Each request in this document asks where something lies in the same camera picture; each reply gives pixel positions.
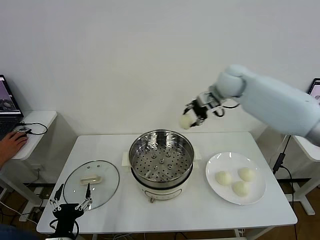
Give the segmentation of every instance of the laptop screen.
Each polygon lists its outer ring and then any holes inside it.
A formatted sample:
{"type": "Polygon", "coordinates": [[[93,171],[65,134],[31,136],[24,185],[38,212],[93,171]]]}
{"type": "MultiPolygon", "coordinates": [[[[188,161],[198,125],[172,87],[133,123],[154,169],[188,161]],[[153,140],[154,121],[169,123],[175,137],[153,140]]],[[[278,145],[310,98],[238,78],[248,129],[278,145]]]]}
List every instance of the laptop screen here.
{"type": "Polygon", "coordinates": [[[21,114],[20,110],[15,106],[12,95],[9,94],[4,82],[4,78],[0,77],[0,114],[21,114]]]}

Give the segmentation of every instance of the human hand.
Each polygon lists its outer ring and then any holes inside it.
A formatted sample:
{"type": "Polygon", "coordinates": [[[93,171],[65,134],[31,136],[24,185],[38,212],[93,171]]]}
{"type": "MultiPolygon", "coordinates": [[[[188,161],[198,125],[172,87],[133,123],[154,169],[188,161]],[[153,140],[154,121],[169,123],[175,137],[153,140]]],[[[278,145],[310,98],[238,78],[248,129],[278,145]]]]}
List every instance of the human hand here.
{"type": "Polygon", "coordinates": [[[9,132],[0,141],[0,168],[26,144],[28,137],[24,132],[9,132]]]}

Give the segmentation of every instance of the keyboard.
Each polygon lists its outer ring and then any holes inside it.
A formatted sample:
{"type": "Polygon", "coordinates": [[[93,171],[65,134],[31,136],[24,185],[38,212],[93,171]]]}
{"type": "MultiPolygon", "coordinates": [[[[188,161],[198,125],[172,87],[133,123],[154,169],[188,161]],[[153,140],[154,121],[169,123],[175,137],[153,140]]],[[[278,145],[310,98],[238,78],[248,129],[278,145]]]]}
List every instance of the keyboard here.
{"type": "Polygon", "coordinates": [[[11,132],[16,124],[16,121],[0,121],[0,140],[3,139],[7,133],[11,132]]]}

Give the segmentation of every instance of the laptop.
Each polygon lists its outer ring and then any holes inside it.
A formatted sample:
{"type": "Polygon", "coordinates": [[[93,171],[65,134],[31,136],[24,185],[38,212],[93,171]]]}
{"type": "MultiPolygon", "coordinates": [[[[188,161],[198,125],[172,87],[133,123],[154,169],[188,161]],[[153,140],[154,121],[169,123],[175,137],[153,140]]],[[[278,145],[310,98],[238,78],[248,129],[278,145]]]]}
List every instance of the laptop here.
{"type": "Polygon", "coordinates": [[[11,132],[23,117],[5,77],[0,75],[0,140],[11,132]]]}

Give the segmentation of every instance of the wooden floor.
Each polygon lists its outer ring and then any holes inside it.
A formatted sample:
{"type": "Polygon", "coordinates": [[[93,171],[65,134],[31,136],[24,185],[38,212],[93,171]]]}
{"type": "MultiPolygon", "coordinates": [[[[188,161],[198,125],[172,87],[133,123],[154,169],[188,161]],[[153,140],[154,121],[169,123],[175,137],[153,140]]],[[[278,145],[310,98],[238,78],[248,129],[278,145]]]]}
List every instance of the wooden floor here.
{"type": "MultiPolygon", "coordinates": [[[[290,193],[291,188],[289,184],[282,183],[281,187],[285,193],[290,193]]],[[[52,188],[45,188],[41,194],[41,197],[47,199],[50,196],[52,188]]],[[[314,216],[308,216],[305,213],[305,210],[302,208],[301,204],[296,202],[294,204],[294,211],[298,218],[298,223],[296,225],[297,235],[299,240],[318,240],[320,239],[320,188],[316,188],[311,191],[307,198],[309,199],[313,209],[315,210],[314,216]]],[[[2,201],[7,204],[9,207],[19,210],[23,210],[24,206],[27,204],[26,200],[20,196],[17,192],[12,192],[7,194],[2,201]]],[[[0,209],[6,215],[15,215],[14,212],[7,209],[6,207],[0,204],[0,209]]],[[[32,222],[20,222],[19,217],[16,216],[1,216],[0,210],[0,223],[12,225],[18,229],[24,231],[33,232],[39,237],[40,240],[44,240],[47,236],[37,233],[36,225],[32,222]]],[[[41,217],[42,211],[33,213],[30,218],[35,222],[38,222],[41,217]]],[[[234,232],[231,230],[226,231],[194,231],[194,232],[183,232],[183,234],[188,239],[212,239],[212,238],[231,238],[234,237],[234,232]]],[[[91,240],[92,235],[81,235],[86,240],[91,240]]],[[[181,233],[176,232],[165,232],[165,233],[146,233],[145,236],[143,233],[134,233],[130,236],[127,236],[128,240],[174,240],[176,236],[177,240],[186,239],[181,233]]],[[[98,240],[109,239],[112,240],[114,235],[104,234],[99,235],[98,240]]],[[[276,227],[271,231],[267,232],[265,235],[258,238],[259,240],[294,240],[295,232],[293,226],[284,226],[276,227]]]]}

